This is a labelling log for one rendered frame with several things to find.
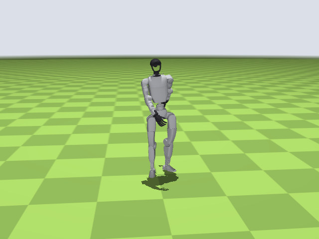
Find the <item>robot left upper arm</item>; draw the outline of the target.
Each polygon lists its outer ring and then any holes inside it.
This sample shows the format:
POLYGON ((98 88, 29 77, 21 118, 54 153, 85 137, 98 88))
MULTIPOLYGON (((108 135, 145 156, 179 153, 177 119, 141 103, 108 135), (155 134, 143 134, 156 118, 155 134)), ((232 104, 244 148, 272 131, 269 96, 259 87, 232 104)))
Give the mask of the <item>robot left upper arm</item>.
POLYGON ((171 75, 166 75, 167 77, 167 92, 168 92, 168 95, 170 95, 173 90, 172 90, 172 83, 173 83, 173 78, 171 75))

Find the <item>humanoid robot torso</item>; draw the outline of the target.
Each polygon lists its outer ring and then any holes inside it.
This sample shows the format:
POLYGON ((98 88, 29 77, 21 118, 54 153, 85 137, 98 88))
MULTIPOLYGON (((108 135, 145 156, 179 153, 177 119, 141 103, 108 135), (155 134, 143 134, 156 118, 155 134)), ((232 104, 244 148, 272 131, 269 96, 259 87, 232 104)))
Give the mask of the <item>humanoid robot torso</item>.
MULTIPOLYGON (((160 74, 159 74, 160 75, 160 74)), ((152 101, 154 103, 158 103, 156 105, 156 111, 158 115, 167 119, 167 110, 164 108, 164 104, 162 102, 166 102, 168 92, 167 92, 167 77, 162 74, 159 77, 154 77, 155 74, 149 76, 149 94, 152 97, 152 101)), ((162 120, 164 119, 162 118, 162 120)))

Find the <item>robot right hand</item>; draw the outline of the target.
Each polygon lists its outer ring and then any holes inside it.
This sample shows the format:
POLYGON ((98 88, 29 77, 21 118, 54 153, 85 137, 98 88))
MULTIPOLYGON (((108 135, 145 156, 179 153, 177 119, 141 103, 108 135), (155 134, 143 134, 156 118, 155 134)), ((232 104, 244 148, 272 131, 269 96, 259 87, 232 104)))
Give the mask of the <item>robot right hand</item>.
MULTIPOLYGON (((164 117, 161 117, 160 115, 158 115, 158 113, 157 113, 156 110, 154 110, 154 112, 155 112, 155 114, 153 115, 153 117, 155 117, 156 122, 158 123, 158 125, 159 125, 159 126, 164 126, 164 125, 166 125, 166 124, 164 124, 164 123, 167 123, 167 122, 165 122, 165 121, 162 120, 162 118, 164 118, 164 117), (163 122, 164 122, 164 123, 163 123, 163 122)), ((164 119, 166 119, 166 118, 164 118, 164 119)))

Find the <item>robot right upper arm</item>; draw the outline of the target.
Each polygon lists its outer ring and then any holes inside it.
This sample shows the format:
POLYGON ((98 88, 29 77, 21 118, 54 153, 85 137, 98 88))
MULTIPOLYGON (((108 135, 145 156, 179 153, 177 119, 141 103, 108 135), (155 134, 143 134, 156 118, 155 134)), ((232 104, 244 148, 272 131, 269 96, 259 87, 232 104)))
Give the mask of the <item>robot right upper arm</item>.
POLYGON ((149 89, 148 89, 148 86, 147 86, 148 83, 149 83, 149 79, 148 78, 145 78, 145 79, 143 79, 141 81, 142 91, 143 91, 144 97, 147 96, 148 100, 152 101, 152 97, 149 96, 149 89))

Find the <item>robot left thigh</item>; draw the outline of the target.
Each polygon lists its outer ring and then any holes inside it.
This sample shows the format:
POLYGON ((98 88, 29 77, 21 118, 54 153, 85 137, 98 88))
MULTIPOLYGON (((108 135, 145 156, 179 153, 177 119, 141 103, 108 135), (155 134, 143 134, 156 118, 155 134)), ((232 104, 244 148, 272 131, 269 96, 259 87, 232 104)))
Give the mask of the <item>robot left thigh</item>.
POLYGON ((176 135, 176 116, 174 113, 167 112, 167 138, 163 140, 165 146, 170 146, 176 135))

